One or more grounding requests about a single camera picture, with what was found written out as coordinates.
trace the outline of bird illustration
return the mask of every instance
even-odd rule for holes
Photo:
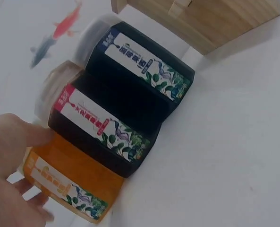
[[[163,65],[162,62],[160,62],[156,59],[154,59],[154,61],[158,62],[158,64],[159,64],[159,75],[164,79],[168,79],[172,83],[171,73],[165,72],[165,70],[164,70],[165,65]]]
[[[121,127],[122,125],[119,126],[119,122],[117,122],[116,120],[110,119],[111,122],[115,122],[115,128],[116,128],[116,132],[115,132],[115,136],[118,138],[118,140],[126,140],[128,145],[130,143],[130,138],[129,138],[129,134],[126,132],[121,132]]]
[[[82,195],[80,188],[78,186],[75,186],[72,184],[73,187],[76,188],[76,191],[77,191],[77,198],[82,200],[83,202],[87,202],[88,205],[91,205],[92,204],[92,196],[91,198],[89,198],[87,195]]]

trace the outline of fish painting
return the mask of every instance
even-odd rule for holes
[[[76,31],[71,31],[70,28],[74,25],[74,23],[79,19],[80,17],[80,9],[82,7],[82,1],[76,1],[77,7],[70,12],[67,17],[62,20],[60,23],[54,23],[54,25],[57,27],[54,34],[52,35],[53,39],[57,40],[61,36],[67,34],[68,36],[72,37]]]
[[[48,50],[51,46],[55,45],[57,40],[53,39],[53,37],[45,36],[41,42],[41,44],[36,47],[31,47],[31,52],[34,54],[33,60],[30,65],[30,69],[33,69],[36,65],[38,65],[42,59],[49,58],[51,55],[48,53]]]

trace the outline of white label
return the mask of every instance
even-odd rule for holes
[[[179,102],[190,86],[171,66],[114,28],[98,48],[174,102]]]
[[[78,211],[98,220],[108,204],[65,177],[34,152],[30,153],[25,171],[40,185]]]
[[[129,162],[142,157],[149,140],[104,110],[72,85],[67,85],[54,109]]]

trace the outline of wooden box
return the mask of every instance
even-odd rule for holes
[[[205,55],[280,15],[279,0],[111,0],[143,12]]]

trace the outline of white table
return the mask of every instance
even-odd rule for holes
[[[80,19],[72,27],[74,31],[82,31],[96,17],[111,13],[110,0],[82,1]],[[75,7],[74,0],[0,0],[0,114],[12,112],[28,122],[34,119],[34,100],[42,82],[53,68],[72,57],[79,35],[61,37],[50,48],[51,57],[32,70],[30,48],[38,46],[45,35],[52,34],[53,23],[63,20]],[[128,7],[120,16],[178,57],[187,51],[185,42],[135,9]],[[20,178],[16,174],[9,181]],[[25,197],[36,193],[38,190],[33,189]],[[53,200],[46,208],[56,217],[48,227],[69,227],[76,217]]]
[[[280,18],[203,57],[111,227],[280,227]]]

